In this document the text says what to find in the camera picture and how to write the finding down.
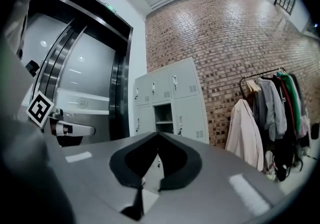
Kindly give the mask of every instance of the clothing rack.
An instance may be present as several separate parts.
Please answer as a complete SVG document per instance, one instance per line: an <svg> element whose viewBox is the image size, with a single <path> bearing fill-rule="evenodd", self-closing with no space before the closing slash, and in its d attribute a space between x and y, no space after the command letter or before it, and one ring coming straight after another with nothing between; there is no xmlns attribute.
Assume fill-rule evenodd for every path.
<svg viewBox="0 0 320 224"><path fill-rule="evenodd" d="M243 79L251 78L251 77L255 77L255 76L259 76L259 75L263 75L263 74L270 73L270 72L274 72L274 71L280 71L280 70L283 70L284 72L287 72L284 67L278 67L278 68L275 68L275 69L272 69L272 70L268 70L268 71L265 71L265 72L260 72L260 73L255 73L255 74L243 76L243 77L240 79L240 82L239 82L239 87L240 87L240 91L241 91L241 94L242 94L242 98L243 98L244 100L246 100L246 98L247 98L247 97L245 96L244 90L242 89L242 86L241 86L241 82L242 82Z"/></svg>

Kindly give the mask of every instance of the white jacket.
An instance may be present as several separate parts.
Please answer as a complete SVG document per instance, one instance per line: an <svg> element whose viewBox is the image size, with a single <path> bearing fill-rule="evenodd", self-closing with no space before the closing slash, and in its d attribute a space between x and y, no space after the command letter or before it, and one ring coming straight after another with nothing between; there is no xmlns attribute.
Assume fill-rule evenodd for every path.
<svg viewBox="0 0 320 224"><path fill-rule="evenodd" d="M240 99L232 109L225 149L262 171L264 150L261 136L248 102L244 99Z"/></svg>

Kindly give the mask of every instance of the elevator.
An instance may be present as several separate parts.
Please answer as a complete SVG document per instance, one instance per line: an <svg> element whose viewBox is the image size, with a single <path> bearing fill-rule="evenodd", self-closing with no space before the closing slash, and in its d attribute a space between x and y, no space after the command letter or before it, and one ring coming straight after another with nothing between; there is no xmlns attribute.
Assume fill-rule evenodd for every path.
<svg viewBox="0 0 320 224"><path fill-rule="evenodd" d="M63 111L63 122L94 131L65 136L61 146L129 137L132 32L97 0L32 0L21 62L36 63L39 69L18 119L28 120L25 110L40 91Z"/></svg>

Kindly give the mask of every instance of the open locker compartment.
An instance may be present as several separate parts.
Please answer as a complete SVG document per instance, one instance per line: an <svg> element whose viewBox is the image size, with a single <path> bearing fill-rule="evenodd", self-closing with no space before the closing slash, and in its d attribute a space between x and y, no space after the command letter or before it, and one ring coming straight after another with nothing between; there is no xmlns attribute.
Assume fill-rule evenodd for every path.
<svg viewBox="0 0 320 224"><path fill-rule="evenodd" d="M155 131L174 133L174 122L171 104L154 106Z"/></svg>

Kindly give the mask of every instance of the locker handle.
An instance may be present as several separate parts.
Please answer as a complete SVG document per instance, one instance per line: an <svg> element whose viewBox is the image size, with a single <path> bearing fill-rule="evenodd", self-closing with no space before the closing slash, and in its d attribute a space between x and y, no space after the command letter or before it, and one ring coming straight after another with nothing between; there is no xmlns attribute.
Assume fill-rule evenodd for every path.
<svg viewBox="0 0 320 224"><path fill-rule="evenodd" d="M183 120L182 120L182 115L179 116L179 133L178 135L182 136L182 127L183 127Z"/></svg>
<svg viewBox="0 0 320 224"><path fill-rule="evenodd" d="M139 89L137 88L136 91L135 91L134 99L136 100L138 98L138 96L139 96Z"/></svg>
<svg viewBox="0 0 320 224"><path fill-rule="evenodd" d="M139 118L136 119L136 123L137 123L137 127L136 127L135 131L137 132L139 130L139 128L140 128L140 120L139 120Z"/></svg>
<svg viewBox="0 0 320 224"><path fill-rule="evenodd" d="M156 91L156 83L152 82L152 93L155 94Z"/></svg>
<svg viewBox="0 0 320 224"><path fill-rule="evenodd" d="M178 86L177 76L174 75L174 76L172 77L172 80L173 80L174 89L177 90L177 86Z"/></svg>

